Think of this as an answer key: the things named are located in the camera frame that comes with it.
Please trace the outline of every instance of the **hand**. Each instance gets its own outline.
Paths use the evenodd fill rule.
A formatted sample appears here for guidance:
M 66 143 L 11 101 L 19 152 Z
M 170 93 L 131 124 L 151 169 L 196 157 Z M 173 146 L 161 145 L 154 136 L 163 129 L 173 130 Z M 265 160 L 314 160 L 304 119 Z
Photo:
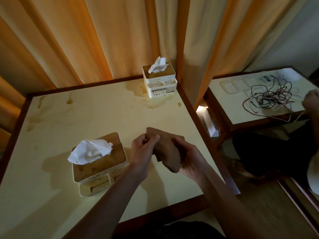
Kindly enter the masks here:
M 311 90 L 305 95 L 302 106 L 309 114 L 319 114 L 319 92 L 317 89 Z
M 153 149 L 159 140 L 160 136 L 156 135 L 145 143 L 145 134 L 142 134 L 132 142 L 132 154 L 129 168 L 136 172 L 141 181 L 147 177 L 148 166 L 153 155 Z
M 206 168 L 209 168 L 210 165 L 195 145 L 179 137 L 177 137 L 175 141 L 186 150 L 186 157 L 184 161 L 182 161 L 180 172 L 193 181 L 198 182 L 200 176 L 204 174 L 204 171 Z

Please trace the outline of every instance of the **person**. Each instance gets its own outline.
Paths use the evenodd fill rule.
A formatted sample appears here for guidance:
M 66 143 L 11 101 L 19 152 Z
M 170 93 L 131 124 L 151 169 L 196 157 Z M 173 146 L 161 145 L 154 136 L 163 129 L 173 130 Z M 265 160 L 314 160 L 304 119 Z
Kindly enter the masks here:
M 132 142 L 130 164 L 92 209 L 63 237 L 111 238 L 127 204 L 139 184 L 147 177 L 154 145 L 159 135 L 145 143 L 145 134 Z M 215 216 L 227 238 L 275 238 L 271 230 L 263 227 L 240 203 L 225 183 L 207 163 L 196 146 L 177 139 L 185 149 L 180 172 L 195 181 L 213 208 Z M 225 238 L 204 222 L 176 222 L 169 226 L 144 229 L 139 238 Z
M 310 121 L 281 140 L 254 132 L 233 137 L 233 146 L 240 160 L 234 169 L 250 178 L 265 177 L 265 166 L 278 169 L 300 185 L 319 194 L 319 92 L 309 91 L 303 102 Z

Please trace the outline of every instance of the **bare foot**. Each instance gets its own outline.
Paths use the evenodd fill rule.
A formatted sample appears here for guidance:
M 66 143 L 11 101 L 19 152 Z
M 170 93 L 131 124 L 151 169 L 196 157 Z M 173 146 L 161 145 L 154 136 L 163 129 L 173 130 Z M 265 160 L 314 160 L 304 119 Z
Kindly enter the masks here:
M 249 178 L 254 178 L 254 179 L 263 179 L 265 178 L 265 175 L 263 176 L 255 176 L 249 172 L 247 172 L 244 168 L 244 165 L 240 162 L 240 160 L 237 160 L 237 159 L 234 159 L 233 160 L 233 168 L 238 172 L 240 173 L 241 175 L 243 176 L 246 176 L 246 177 L 249 177 Z

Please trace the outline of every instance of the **folded brown fabric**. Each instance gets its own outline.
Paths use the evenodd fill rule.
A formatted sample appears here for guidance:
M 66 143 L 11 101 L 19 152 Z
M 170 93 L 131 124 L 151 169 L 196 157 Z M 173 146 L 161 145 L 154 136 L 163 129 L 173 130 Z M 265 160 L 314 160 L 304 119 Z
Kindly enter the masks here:
M 185 153 L 182 148 L 175 146 L 173 141 L 176 137 L 180 137 L 181 139 L 184 139 L 184 137 L 164 132 L 152 127 L 146 128 L 147 140 L 150 140 L 151 137 L 157 134 L 160 135 L 160 139 L 154 146 L 153 150 L 157 161 L 162 161 L 165 167 L 167 167 L 173 173 L 177 173 L 181 168 L 181 161 L 185 156 Z

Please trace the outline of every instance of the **tangled cable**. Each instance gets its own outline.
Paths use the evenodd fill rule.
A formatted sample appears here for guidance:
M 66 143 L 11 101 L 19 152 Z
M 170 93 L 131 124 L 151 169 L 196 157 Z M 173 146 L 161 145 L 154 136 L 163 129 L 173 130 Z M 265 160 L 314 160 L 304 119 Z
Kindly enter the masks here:
M 291 104 L 290 103 L 294 102 L 290 100 L 290 98 L 292 97 L 292 93 L 290 92 L 292 88 L 292 84 L 291 82 L 286 81 L 285 84 L 281 86 L 280 81 L 276 76 L 272 76 L 272 75 L 270 76 L 274 78 L 272 87 L 268 89 L 265 85 L 253 85 L 251 87 L 250 97 L 242 103 L 242 106 L 250 114 L 253 114 L 255 116 L 260 116 L 260 117 L 273 117 L 273 116 L 264 116 L 264 115 L 258 114 L 259 112 L 255 111 L 252 107 L 250 108 L 252 109 L 254 113 L 250 112 L 249 110 L 245 108 L 245 103 L 247 101 L 249 101 L 247 105 L 252 104 L 256 108 L 270 109 L 276 105 L 283 106 L 290 111 L 289 120 L 286 121 L 277 117 L 273 117 L 273 118 L 289 122 L 291 119 Z M 277 89 L 276 91 L 271 91 L 271 89 L 274 88 L 275 86 L 275 80 L 278 81 L 279 89 Z M 266 91 L 253 93 L 253 87 L 255 86 L 262 86 L 266 89 Z

